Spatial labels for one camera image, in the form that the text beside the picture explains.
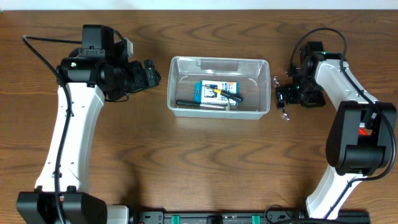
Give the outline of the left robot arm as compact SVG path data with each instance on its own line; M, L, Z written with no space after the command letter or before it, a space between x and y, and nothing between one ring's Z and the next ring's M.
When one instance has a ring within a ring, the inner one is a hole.
M127 205L108 205L90 194L90 155L105 103L161 80L153 61L132 60L133 44L117 30L86 24L82 39L60 65L58 110L49 153L34 190L20 192L16 208L26 223L136 223Z

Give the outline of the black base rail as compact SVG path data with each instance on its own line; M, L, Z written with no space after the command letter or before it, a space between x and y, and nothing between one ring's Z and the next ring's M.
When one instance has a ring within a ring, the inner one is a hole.
M132 224L308 224L342 223L371 224L367 212L339 212L334 220L310 218L303 210L283 211L281 208L266 212L251 213L170 213L146 211L134 214L129 220Z

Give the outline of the red-handled pliers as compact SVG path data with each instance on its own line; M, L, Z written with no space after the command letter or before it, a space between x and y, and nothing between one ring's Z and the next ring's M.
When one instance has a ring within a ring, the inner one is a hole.
M367 134L367 132L363 129L363 128L359 128L359 135L362 135L362 136L367 136L368 134Z

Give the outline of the black yellow screwdriver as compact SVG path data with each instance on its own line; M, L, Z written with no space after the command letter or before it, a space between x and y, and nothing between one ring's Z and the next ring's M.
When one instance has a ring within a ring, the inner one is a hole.
M213 87L211 87L209 85L204 85L203 87L205 87L206 89L209 89L209 90L211 90L211 91L213 91L213 92L215 92L215 93L217 93L217 94L219 94L221 96L224 96L225 98L227 98L229 100L234 100L237 103L242 103L243 102L243 97L240 96L239 94L234 94L234 93L231 93L231 92L228 92L228 91L224 91L224 90L220 90L220 89L217 89L217 88L213 88Z

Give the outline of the small black-handled hammer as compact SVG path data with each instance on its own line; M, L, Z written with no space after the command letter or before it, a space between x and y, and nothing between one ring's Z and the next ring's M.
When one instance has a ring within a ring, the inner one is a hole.
M177 100L177 106L182 106L183 108L193 108L193 109L204 109L204 110L223 110L223 111L231 111L231 105L218 105L218 104L210 104L210 103L200 103L197 101L188 101L188 100Z

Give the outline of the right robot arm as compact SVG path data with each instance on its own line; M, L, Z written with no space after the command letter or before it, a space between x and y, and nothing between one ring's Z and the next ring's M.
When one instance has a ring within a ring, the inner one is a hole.
M308 218L336 220L350 193L372 181L378 169L389 169L396 154L394 126L397 110L369 94L351 73L341 53L326 52L321 42L300 49L299 68L290 66L291 84L277 85L277 108L325 105L328 96L336 109L328 138L328 166L306 201Z

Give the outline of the white blue cardboard box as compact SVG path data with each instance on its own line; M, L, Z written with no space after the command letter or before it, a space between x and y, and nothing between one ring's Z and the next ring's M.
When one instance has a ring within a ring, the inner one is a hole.
M238 82L222 82L222 81L211 81L211 80L200 80L195 84L194 101L200 103L210 103L218 105L227 105L230 103L231 106L236 106L239 103L234 100L229 100L224 96L221 96L209 89L203 87L209 85L213 88L228 91L234 94L239 94L239 83Z

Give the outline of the clear plastic container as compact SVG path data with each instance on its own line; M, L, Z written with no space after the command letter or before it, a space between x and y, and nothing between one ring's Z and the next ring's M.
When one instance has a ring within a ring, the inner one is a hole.
M167 106L175 116L260 119L271 108L269 63L176 56L170 64Z

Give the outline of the small silver wrench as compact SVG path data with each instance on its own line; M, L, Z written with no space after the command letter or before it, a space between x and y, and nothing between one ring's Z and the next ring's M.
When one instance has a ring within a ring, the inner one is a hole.
M273 77L273 81L274 81L274 86L275 86L275 97L276 97L277 109L281 110L285 120L289 121L290 116L285 110L284 88L280 85L276 76Z

